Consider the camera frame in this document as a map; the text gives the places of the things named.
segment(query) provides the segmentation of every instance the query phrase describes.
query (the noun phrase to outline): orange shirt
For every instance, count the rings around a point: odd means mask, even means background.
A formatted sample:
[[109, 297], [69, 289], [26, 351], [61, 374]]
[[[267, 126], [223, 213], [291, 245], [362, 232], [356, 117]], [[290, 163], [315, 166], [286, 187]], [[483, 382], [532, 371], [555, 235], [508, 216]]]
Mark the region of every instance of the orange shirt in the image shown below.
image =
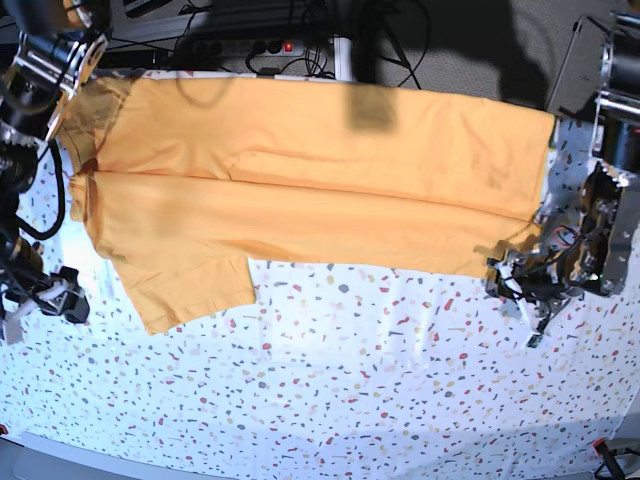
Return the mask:
[[538, 234], [552, 128], [425, 91], [103, 80], [61, 137], [82, 172], [72, 214], [156, 333], [252, 303], [247, 257], [483, 277]]

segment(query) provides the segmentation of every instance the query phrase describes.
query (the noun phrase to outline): table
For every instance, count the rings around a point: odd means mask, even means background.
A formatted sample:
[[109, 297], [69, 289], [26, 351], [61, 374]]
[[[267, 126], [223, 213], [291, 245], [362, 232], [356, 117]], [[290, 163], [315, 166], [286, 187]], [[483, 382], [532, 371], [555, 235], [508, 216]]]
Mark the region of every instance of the table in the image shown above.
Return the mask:
[[[589, 137], [563, 124], [552, 183], [576, 182]], [[21, 215], [43, 228], [55, 205], [48, 159]], [[576, 302], [537, 350], [471, 278], [251, 261], [255, 305], [149, 337], [69, 219], [46, 243], [47, 269], [62, 263], [81, 269], [92, 315], [32, 314], [26, 343], [0, 348], [14, 436], [243, 479], [541, 478], [595, 469], [591, 442], [640, 384], [637, 248], [623, 295]]]

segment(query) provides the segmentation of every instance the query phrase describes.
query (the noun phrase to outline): electrical outlet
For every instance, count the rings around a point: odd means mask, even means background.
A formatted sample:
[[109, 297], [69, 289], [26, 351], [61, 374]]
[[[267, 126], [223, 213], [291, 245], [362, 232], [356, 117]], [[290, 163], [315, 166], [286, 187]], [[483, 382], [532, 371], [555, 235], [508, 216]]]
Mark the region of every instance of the electrical outlet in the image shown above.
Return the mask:
[[198, 40], [193, 42], [193, 53], [198, 58], [246, 58], [252, 52], [256, 57], [300, 57], [304, 55], [301, 40]]

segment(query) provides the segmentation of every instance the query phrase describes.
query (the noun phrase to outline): terrazzo pattern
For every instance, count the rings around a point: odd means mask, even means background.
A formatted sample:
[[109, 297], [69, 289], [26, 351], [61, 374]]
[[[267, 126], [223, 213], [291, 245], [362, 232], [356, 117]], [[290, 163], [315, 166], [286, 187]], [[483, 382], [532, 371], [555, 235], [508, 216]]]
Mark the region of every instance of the terrazzo pattern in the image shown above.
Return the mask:
[[[47, 162], [21, 209], [40, 228], [55, 217]], [[253, 261], [257, 304], [149, 337], [70, 221], [46, 243], [47, 270], [63, 261], [90, 323], [32, 314], [26, 343], [0, 347], [13, 437], [238, 479], [541, 478], [595, 469], [591, 442], [640, 385], [637, 249], [624, 294], [576, 302], [537, 350], [479, 280]]]

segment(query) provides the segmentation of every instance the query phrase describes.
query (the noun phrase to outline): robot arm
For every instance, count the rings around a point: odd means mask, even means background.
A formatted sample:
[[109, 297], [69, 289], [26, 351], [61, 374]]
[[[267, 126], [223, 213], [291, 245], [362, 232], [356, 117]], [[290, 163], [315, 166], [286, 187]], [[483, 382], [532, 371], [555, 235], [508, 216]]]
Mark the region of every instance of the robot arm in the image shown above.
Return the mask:
[[[63, 267], [42, 272], [37, 240], [55, 235], [64, 218], [62, 162], [55, 135], [68, 103], [98, 64], [108, 44], [108, 0], [4, 0], [21, 29], [18, 52], [0, 80], [0, 285], [3, 296], [18, 304], [7, 313], [0, 297], [0, 334], [9, 343], [21, 339], [20, 317], [39, 308], [84, 323], [89, 305], [78, 285], [78, 272]], [[58, 219], [38, 232], [18, 217], [19, 195], [29, 190], [38, 168], [38, 149], [48, 145], [58, 182]]]
[[[605, 46], [592, 154], [599, 158], [578, 191], [580, 225], [563, 250], [541, 241], [530, 252], [490, 260], [487, 292], [517, 302], [537, 347], [572, 298], [618, 295], [624, 288], [640, 222], [640, 17], [616, 15]], [[596, 151], [596, 133], [604, 130]], [[553, 218], [541, 222], [546, 231]]]

